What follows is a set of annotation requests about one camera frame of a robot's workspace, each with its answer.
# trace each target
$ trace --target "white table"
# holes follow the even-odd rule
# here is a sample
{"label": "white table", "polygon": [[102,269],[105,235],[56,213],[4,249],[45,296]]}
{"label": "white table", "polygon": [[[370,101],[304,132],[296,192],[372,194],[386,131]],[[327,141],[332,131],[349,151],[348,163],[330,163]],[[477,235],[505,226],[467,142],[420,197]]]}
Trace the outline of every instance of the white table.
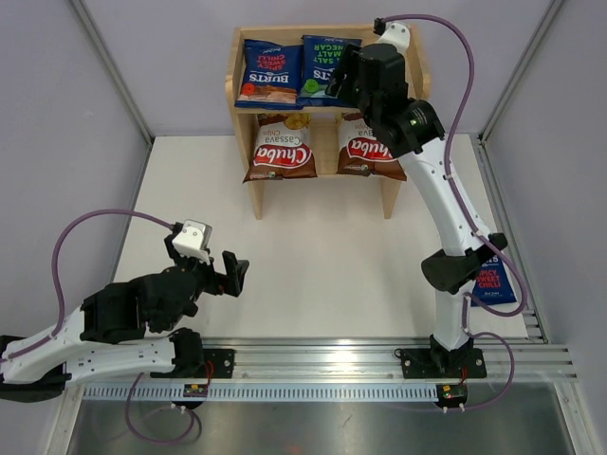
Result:
{"label": "white table", "polygon": [[[454,141],[453,162],[470,198],[495,228],[467,136]],[[426,337],[434,293],[420,263],[440,249],[438,233],[416,187],[403,184],[391,220],[384,220],[374,178],[271,182],[264,219],[255,220],[233,136],[158,137],[136,210],[167,222],[212,225],[212,256],[250,260],[240,298],[204,295],[181,326],[203,337]],[[172,264],[168,232],[134,219],[116,281]],[[516,304],[502,305],[504,311]],[[474,332],[526,337],[523,318],[471,310]]]}

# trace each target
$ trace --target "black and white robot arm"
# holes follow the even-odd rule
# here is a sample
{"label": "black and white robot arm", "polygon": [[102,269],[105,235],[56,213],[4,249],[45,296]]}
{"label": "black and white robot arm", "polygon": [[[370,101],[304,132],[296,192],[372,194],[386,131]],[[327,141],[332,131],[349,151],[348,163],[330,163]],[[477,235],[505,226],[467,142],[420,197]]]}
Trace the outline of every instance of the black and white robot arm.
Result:
{"label": "black and white robot arm", "polygon": [[[451,163],[446,175],[445,131],[432,106],[409,98],[405,82],[405,52],[410,31],[393,22],[376,21],[376,43],[348,45],[333,72],[327,94],[357,107],[376,138],[397,158],[418,187],[432,215],[442,249],[422,262],[425,278],[435,289],[436,326],[431,336],[431,359],[441,372],[457,367],[472,349],[473,340],[462,323],[464,296],[471,292],[481,265],[494,256],[477,234],[500,250],[502,233],[490,232],[469,200]],[[453,179],[479,232],[469,223],[450,187]]]}
{"label": "black and white robot arm", "polygon": [[[108,284],[64,319],[57,336],[52,327],[24,339],[0,337],[0,398],[41,401],[65,387],[116,375],[193,375],[204,362],[200,335],[186,328],[170,332],[183,316],[195,316],[203,292],[238,297],[248,269],[248,261],[224,251],[226,274],[215,272],[207,248],[211,231],[191,220],[175,224],[165,238],[174,266]],[[15,355],[46,337],[42,346]]]}

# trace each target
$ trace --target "snack package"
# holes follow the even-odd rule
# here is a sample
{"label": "snack package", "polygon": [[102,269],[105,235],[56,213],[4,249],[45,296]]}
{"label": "snack package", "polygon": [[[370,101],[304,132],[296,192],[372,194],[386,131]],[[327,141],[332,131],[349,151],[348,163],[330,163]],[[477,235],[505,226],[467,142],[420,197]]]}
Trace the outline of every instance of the snack package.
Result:
{"label": "snack package", "polygon": [[379,142],[362,114],[341,114],[337,117],[340,138],[338,173],[369,176],[384,175],[407,180],[402,166],[390,155],[388,147]]}
{"label": "snack package", "polygon": [[324,93],[346,45],[360,46],[361,40],[328,36],[303,36],[303,87],[297,102],[302,106],[345,106]]}
{"label": "snack package", "polygon": [[[516,301],[516,296],[508,281],[504,263],[500,258],[494,256],[482,265],[481,273],[476,279],[472,294],[487,305],[513,303]],[[472,301],[472,306],[477,306],[474,300]]]}
{"label": "snack package", "polygon": [[237,107],[297,109],[302,85],[302,46],[245,40],[247,68]]}
{"label": "snack package", "polygon": [[253,162],[245,182],[316,177],[309,114],[259,116]]}

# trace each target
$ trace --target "dark blue chip bag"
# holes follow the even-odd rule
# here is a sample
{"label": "dark blue chip bag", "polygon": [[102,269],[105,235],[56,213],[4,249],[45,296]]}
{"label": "dark blue chip bag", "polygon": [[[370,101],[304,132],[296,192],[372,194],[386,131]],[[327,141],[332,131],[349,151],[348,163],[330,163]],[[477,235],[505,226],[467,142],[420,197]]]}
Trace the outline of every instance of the dark blue chip bag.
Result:
{"label": "dark blue chip bag", "polygon": [[324,93],[346,45],[360,46],[361,40],[329,36],[303,36],[303,87],[297,102],[302,106],[346,106]]}
{"label": "dark blue chip bag", "polygon": [[[482,265],[481,273],[476,279],[472,294],[487,305],[516,301],[516,296],[508,281],[504,263],[500,258],[495,256]],[[474,300],[472,301],[472,306],[478,306],[474,303]]]}
{"label": "dark blue chip bag", "polygon": [[297,109],[302,46],[245,40],[247,68],[236,107]]}

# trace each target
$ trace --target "shelf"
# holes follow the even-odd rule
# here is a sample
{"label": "shelf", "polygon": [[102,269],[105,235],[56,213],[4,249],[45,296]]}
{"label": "shelf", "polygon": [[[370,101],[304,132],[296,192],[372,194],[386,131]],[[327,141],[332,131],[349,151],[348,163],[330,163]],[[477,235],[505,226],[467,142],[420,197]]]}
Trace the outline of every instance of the shelf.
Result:
{"label": "shelf", "polygon": [[[427,100],[430,97],[431,74],[428,68],[426,53],[421,43],[419,30],[415,24],[408,24],[411,42],[407,49],[405,80],[409,84],[409,95],[413,98]],[[235,107],[234,103],[240,93],[240,85],[245,72],[244,42],[246,39],[265,40],[279,45],[302,43],[302,35],[325,35],[337,38],[360,38],[362,45],[369,45],[377,40],[372,25],[344,26],[277,26],[277,27],[242,27],[234,31],[230,51],[228,73],[226,75],[226,100],[234,125],[241,161],[245,171],[253,158],[255,136],[259,129],[258,114],[309,113],[313,115],[310,124],[311,148],[316,162],[318,177],[349,177],[336,174],[339,158],[339,144],[335,115],[357,112],[356,109],[336,106],[306,106],[303,109],[270,110],[262,108]],[[384,217],[392,216],[401,182],[380,177],[379,182]],[[264,206],[264,181],[248,182],[251,204],[255,218],[262,219]]]}

